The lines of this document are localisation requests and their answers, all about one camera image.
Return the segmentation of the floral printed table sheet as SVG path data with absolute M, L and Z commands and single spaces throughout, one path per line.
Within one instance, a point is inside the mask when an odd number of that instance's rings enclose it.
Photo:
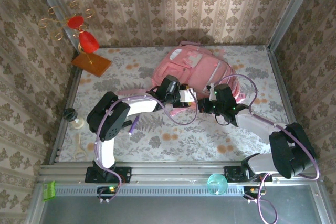
M 239 74 L 244 103 L 271 121 L 285 123 L 266 46 L 210 46 L 209 50 L 227 61 Z M 132 89 L 149 89 L 153 72 L 171 47 L 102 48 L 97 54 L 112 65 L 101 76 L 81 74 L 73 104 L 86 118 L 103 95 Z M 114 143 L 119 162 L 138 161 L 239 161 L 255 153 L 269 153 L 270 145 L 248 130 L 210 114 L 187 109 L 169 118 L 164 111 L 142 114 L 136 129 L 122 129 Z

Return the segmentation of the purple pen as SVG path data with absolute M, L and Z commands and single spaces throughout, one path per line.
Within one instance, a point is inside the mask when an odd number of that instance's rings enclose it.
M 136 118 L 134 119 L 132 125 L 131 125 L 131 128 L 129 129 L 129 135 L 132 135 L 133 134 L 133 131 L 137 128 L 137 124 L 138 124 L 138 121 L 139 121 L 139 115 L 136 116 Z

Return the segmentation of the small black electronics board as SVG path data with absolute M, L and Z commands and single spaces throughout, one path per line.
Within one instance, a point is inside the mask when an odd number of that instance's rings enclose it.
M 97 198 L 99 203 L 109 203 L 119 192 L 120 186 L 99 187 L 97 189 Z
M 257 196 L 259 193 L 259 187 L 254 187 L 254 186 L 244 186 L 244 194 L 243 197 L 248 201 L 248 202 L 255 202 L 257 203 Z M 266 190 L 262 189 L 260 191 L 260 195 L 265 195 L 266 194 Z

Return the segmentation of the teal plastic cup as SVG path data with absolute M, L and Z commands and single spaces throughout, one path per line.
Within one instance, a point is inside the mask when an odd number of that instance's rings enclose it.
M 223 174 L 212 174 L 207 180 L 207 190 L 213 195 L 222 195 L 227 192 L 228 181 Z

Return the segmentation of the red oval ornament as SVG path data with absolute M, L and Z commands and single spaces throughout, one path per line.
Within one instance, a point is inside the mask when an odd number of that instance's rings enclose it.
M 84 22 L 84 18 L 82 16 L 74 16 L 67 21 L 67 26 L 72 29 L 79 28 Z

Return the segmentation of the aluminium front rail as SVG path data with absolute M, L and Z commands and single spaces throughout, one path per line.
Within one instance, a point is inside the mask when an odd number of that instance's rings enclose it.
M 38 183 L 56 181 L 60 185 L 84 185 L 85 174 L 92 162 L 59 162 L 42 165 Z M 240 162 L 118 162 L 117 166 L 131 167 L 129 185 L 138 186 L 200 186 L 214 173 L 223 173 L 225 166 L 239 166 Z

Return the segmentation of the grey metal shelf plate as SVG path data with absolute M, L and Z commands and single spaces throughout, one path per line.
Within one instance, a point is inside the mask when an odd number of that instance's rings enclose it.
M 264 224 L 257 205 L 240 197 L 59 197 L 39 224 Z

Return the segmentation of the red cone ornament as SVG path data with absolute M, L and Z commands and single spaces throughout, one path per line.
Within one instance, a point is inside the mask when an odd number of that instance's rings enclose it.
M 87 31 L 81 31 L 79 33 L 79 43 L 82 50 L 89 54 L 95 52 L 99 48 L 99 44 L 95 37 Z

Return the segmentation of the pink student backpack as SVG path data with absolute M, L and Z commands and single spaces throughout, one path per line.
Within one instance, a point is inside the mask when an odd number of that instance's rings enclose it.
M 152 88 L 160 86 L 168 75 L 176 77 L 181 84 L 187 84 L 192 88 L 197 101 L 203 98 L 209 99 L 210 87 L 224 83 L 230 86 L 237 104 L 241 104 L 245 98 L 240 91 L 235 70 L 226 61 L 196 43 L 183 41 L 166 55 L 154 71 Z M 171 115 L 186 109 L 175 106 L 173 108 Z

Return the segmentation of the aluminium side rail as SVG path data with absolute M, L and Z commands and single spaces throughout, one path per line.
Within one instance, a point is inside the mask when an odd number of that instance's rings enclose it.
M 276 57 L 273 52 L 268 52 L 269 61 L 272 67 L 272 72 L 275 77 L 275 81 L 277 84 L 277 90 L 279 92 L 281 98 L 281 104 L 286 113 L 285 125 L 296 124 L 297 120 L 293 113 L 293 109 L 291 107 L 291 103 L 289 101 L 289 97 L 286 91 L 285 84 L 282 79 L 282 75 L 277 64 Z M 305 167 L 309 167 L 311 165 L 311 160 L 307 156 L 307 153 L 291 138 L 284 132 L 273 132 L 272 136 L 270 136 L 271 140 L 271 152 L 272 158 L 275 161 L 275 164 L 280 164 L 281 162 L 285 162 L 286 164 L 291 165 L 305 165 Z
M 69 82 L 69 92 L 67 95 L 65 108 L 72 107 L 74 104 L 80 78 L 81 78 L 81 74 L 82 74 L 81 69 L 79 69 L 78 67 L 73 67 L 73 78 L 70 79 L 70 82 Z M 54 145 L 53 145 L 53 148 L 52 148 L 52 151 L 50 153 L 50 157 L 47 163 L 48 165 L 53 165 L 55 162 L 57 162 L 56 159 L 59 156 L 58 152 L 62 148 L 67 127 L 68 127 L 68 122 L 64 118 L 61 118 L 60 126 L 59 126 L 59 129 L 58 129 L 58 132 L 55 138 L 55 142 L 54 142 Z

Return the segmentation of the small bottle black cap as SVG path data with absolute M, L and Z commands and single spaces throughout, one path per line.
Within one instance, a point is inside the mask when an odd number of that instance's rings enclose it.
M 63 111 L 63 118 L 74 128 L 80 129 L 84 126 L 83 117 L 79 116 L 73 108 L 66 108 Z

